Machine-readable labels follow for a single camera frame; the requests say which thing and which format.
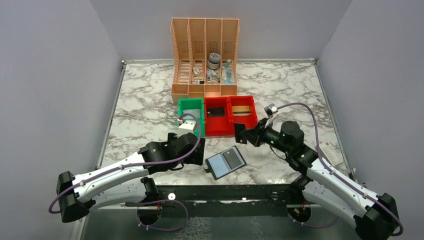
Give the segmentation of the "black credit card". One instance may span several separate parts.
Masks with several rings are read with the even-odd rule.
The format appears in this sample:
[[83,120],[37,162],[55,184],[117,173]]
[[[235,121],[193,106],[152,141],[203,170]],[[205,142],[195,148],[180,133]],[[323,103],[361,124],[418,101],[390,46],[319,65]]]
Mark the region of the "black credit card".
[[226,115],[225,109],[223,107],[208,108],[206,113],[208,118],[224,117]]
[[248,144],[248,141],[241,135],[241,132],[246,130],[244,123],[234,123],[234,137],[235,142],[238,144]]

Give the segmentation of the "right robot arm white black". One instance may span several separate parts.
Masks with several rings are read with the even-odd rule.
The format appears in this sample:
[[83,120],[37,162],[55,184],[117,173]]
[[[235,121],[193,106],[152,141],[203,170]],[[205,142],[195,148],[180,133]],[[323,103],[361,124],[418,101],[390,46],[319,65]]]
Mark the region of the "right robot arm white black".
[[289,166],[302,175],[297,185],[302,197],[346,221],[362,240],[387,240],[400,229],[394,198],[367,189],[319,158],[304,143],[304,132],[295,121],[283,122],[276,131],[264,118],[239,135],[255,147],[267,144],[283,152]]

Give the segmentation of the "gold credit card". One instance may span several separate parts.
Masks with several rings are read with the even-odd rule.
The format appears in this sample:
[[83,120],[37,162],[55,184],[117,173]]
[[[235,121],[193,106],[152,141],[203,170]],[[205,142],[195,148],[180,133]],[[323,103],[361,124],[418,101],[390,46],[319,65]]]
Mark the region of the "gold credit card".
[[249,116],[251,108],[248,105],[233,105],[231,107],[233,116]]

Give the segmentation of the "green plastic bin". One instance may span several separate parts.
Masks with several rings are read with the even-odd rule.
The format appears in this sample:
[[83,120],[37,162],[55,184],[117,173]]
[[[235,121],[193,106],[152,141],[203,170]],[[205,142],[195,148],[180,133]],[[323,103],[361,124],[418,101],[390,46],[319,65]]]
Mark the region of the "green plastic bin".
[[203,98],[182,98],[178,100],[178,116],[183,114],[183,110],[200,109],[201,118],[197,118],[201,128],[201,136],[206,136],[205,130],[205,107]]

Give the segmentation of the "red plastic bin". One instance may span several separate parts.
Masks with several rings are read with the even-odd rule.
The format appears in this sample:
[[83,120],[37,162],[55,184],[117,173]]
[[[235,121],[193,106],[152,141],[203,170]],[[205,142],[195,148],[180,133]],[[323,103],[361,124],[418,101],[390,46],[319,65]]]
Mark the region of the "red plastic bin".
[[[246,116],[233,116],[232,106],[249,106],[251,114]],[[253,96],[230,96],[229,109],[234,123],[243,123],[246,129],[251,129],[257,125],[258,117]]]
[[[207,109],[209,108],[224,108],[225,116],[207,117]],[[227,97],[204,98],[204,109],[206,136],[230,136],[234,134],[233,123],[230,120],[230,111]]]

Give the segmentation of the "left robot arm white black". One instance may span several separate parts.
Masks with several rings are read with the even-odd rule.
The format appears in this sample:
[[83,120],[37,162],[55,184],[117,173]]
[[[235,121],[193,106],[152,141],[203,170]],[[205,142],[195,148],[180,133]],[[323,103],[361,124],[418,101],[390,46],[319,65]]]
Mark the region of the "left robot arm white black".
[[177,171],[178,165],[201,166],[205,143],[205,138],[193,133],[169,133],[167,141],[149,142],[107,167],[82,174],[61,173],[56,187],[61,221],[74,222],[91,210],[115,204],[155,204],[161,196],[151,176]]

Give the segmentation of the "black card holder wallet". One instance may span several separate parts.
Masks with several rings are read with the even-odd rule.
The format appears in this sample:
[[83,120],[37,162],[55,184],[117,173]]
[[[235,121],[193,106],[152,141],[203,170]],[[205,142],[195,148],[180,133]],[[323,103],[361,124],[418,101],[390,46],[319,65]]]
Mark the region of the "black card holder wallet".
[[246,160],[235,145],[205,159],[204,162],[203,170],[211,174],[214,180],[221,179],[247,165]]

